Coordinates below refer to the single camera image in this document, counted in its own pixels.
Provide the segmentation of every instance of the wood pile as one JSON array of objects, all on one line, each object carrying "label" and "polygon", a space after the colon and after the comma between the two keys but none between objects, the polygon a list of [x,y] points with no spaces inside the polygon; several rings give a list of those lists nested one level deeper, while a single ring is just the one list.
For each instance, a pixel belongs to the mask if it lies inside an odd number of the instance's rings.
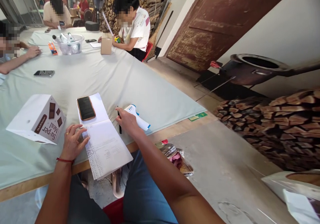
[{"label": "wood pile", "polygon": [[[114,34],[118,34],[120,30],[120,26],[117,25],[116,15],[112,11],[112,4],[113,4],[113,0],[106,0],[102,10],[104,11],[106,18],[108,19],[112,32]],[[160,15],[160,9],[162,7],[162,4],[163,4],[163,0],[140,0],[140,6],[146,9],[149,13],[150,25],[151,25],[150,34],[152,33],[152,30],[158,18],[160,18],[159,15]],[[101,12],[99,14],[99,17],[100,17],[100,31],[104,33],[108,33],[109,31],[104,22]]]},{"label": "wood pile", "polygon": [[256,97],[224,101],[214,113],[280,168],[320,168],[320,89],[271,102]]}]

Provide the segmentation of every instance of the red chair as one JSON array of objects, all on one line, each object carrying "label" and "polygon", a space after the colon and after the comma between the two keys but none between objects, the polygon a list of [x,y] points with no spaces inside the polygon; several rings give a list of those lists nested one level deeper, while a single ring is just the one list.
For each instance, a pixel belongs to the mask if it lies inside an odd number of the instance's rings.
[{"label": "red chair", "polygon": [[149,53],[150,53],[150,51],[151,51],[152,47],[153,47],[153,43],[148,42],[147,50],[146,50],[146,56],[144,57],[144,59],[143,59],[142,61],[144,61],[144,60],[147,58],[147,56],[149,55]]},{"label": "red chair", "polygon": [[109,217],[111,224],[121,224],[123,220],[123,197],[102,209]]}]

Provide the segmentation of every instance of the hand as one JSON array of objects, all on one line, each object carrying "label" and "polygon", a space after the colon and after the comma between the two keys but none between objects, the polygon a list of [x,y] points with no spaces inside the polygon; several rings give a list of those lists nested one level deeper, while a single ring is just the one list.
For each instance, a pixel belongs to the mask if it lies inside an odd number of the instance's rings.
[{"label": "hand", "polygon": [[130,136],[135,136],[140,132],[143,132],[142,129],[137,124],[137,119],[135,115],[124,111],[122,108],[116,108],[119,111],[120,116],[117,116],[116,121],[119,123],[121,128],[126,130]]},{"label": "hand", "polygon": [[88,143],[90,137],[86,137],[81,143],[79,142],[79,137],[82,136],[83,132],[87,131],[85,128],[81,128],[76,131],[79,127],[82,127],[82,124],[73,124],[66,129],[66,133],[64,134],[63,150],[60,156],[61,159],[70,161],[76,159]]},{"label": "hand", "polygon": [[41,50],[38,46],[31,46],[28,49],[26,55],[29,59],[31,59],[31,58],[38,56],[40,53],[41,53]]}]

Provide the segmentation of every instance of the smartphone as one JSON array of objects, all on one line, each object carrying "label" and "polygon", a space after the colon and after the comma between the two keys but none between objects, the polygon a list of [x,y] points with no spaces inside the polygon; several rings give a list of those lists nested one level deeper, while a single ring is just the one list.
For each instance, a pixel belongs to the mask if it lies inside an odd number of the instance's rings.
[{"label": "smartphone", "polygon": [[77,99],[80,117],[82,121],[91,120],[96,117],[91,100],[89,96]]},{"label": "smartphone", "polygon": [[36,76],[36,77],[52,77],[54,75],[54,71],[53,70],[47,70],[47,71],[45,71],[45,70],[43,70],[43,71],[41,71],[41,70],[39,70],[39,71],[36,71],[35,72],[35,74],[34,74],[34,76]]},{"label": "smartphone", "polygon": [[97,41],[96,39],[87,39],[87,40],[85,40],[86,41],[86,43],[92,43],[92,42],[95,42],[95,41]]}]

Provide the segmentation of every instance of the cardboard box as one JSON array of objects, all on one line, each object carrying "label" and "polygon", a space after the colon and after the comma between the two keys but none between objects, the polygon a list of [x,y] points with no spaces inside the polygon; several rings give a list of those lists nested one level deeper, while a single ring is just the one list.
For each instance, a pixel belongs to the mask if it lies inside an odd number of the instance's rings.
[{"label": "cardboard box", "polygon": [[35,94],[6,130],[39,143],[57,144],[65,121],[65,115],[51,95]]},{"label": "cardboard box", "polygon": [[71,8],[71,9],[70,9],[70,15],[71,15],[71,16],[77,16],[77,15],[78,15],[78,10],[77,10],[77,9],[74,9],[74,8]]},{"label": "cardboard box", "polygon": [[101,38],[101,54],[111,54],[113,37],[111,33],[105,33]]}]

